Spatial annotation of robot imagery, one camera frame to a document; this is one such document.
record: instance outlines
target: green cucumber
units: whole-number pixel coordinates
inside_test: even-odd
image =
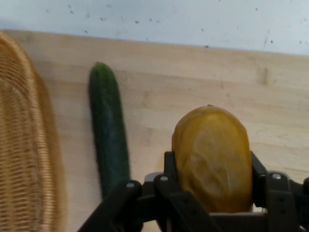
[[[130,179],[120,93],[106,64],[97,63],[91,70],[89,99],[101,194],[105,197],[119,182]]]

